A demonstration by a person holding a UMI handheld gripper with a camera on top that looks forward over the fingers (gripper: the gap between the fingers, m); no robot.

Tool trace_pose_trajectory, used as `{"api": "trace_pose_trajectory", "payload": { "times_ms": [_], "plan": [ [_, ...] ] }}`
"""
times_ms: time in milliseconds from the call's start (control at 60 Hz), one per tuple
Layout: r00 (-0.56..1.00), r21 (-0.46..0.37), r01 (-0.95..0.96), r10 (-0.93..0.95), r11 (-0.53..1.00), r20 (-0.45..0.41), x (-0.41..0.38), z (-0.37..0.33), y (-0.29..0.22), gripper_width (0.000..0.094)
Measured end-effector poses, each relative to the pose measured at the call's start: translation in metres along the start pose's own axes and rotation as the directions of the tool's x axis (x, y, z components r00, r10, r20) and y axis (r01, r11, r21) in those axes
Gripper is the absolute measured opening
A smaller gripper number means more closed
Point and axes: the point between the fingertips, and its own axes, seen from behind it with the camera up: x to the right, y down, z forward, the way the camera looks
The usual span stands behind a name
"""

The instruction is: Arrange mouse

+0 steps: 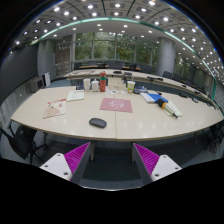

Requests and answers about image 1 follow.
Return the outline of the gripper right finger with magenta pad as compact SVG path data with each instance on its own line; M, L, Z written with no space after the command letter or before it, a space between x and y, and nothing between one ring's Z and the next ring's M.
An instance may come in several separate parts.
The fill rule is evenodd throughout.
M181 170L168 155L158 155L136 143L132 146L132 161L137 164L143 183L154 182Z

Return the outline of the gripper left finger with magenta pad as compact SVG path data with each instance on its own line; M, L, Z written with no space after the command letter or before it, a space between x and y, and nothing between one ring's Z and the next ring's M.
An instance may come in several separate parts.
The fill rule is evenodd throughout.
M41 166L41 169L79 184L89 160L90 152L91 143L86 143L66 154L56 153Z

